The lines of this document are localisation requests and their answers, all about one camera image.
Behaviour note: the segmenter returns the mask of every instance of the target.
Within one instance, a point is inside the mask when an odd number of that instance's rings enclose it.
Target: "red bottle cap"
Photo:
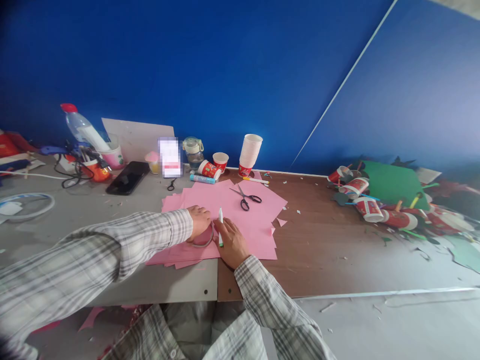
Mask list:
[[[66,113],[78,113],[77,107],[73,104],[60,104],[61,109]]]

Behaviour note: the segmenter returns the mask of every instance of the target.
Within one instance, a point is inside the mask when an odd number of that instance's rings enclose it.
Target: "plaid shirt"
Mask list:
[[[75,313],[110,283],[155,253],[184,242],[187,210],[138,212],[72,232],[53,248],[0,271],[0,339],[7,359],[35,360],[25,340],[34,330]],[[335,359],[318,325],[298,307],[255,256],[235,271],[244,311],[204,359],[266,359],[260,326],[270,328],[280,359]],[[151,306],[105,359],[185,359],[159,305]]]

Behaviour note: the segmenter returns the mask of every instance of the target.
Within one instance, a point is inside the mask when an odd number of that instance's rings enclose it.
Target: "white board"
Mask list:
[[[159,137],[174,137],[174,127],[145,122],[101,118],[105,130],[118,137],[121,153],[127,162],[145,161],[145,155],[158,151]]]

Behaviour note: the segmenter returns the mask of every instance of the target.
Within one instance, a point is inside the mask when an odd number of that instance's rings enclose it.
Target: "brown tabletop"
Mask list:
[[[443,246],[402,239],[387,232],[384,224],[365,222],[354,206],[331,201],[335,191],[326,188],[325,178],[272,176],[262,178],[270,180],[269,188],[288,201],[287,210],[278,215],[288,222],[283,227],[273,222],[278,260],[262,263],[292,298],[480,284],[480,274],[454,263]],[[233,170],[220,180],[226,179],[235,184],[241,181]],[[392,241],[385,243],[382,237]],[[218,301],[241,299],[233,272],[219,259]]]

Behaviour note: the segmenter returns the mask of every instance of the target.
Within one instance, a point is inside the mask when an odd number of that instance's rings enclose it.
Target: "shirt sleeve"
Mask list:
[[[335,360],[319,326],[282,289],[253,255],[234,272],[245,308],[270,328],[279,359]]]
[[[155,253],[184,242],[193,220],[186,209],[137,212],[76,230],[53,248],[0,270],[0,353],[36,359],[28,335],[87,305]]]

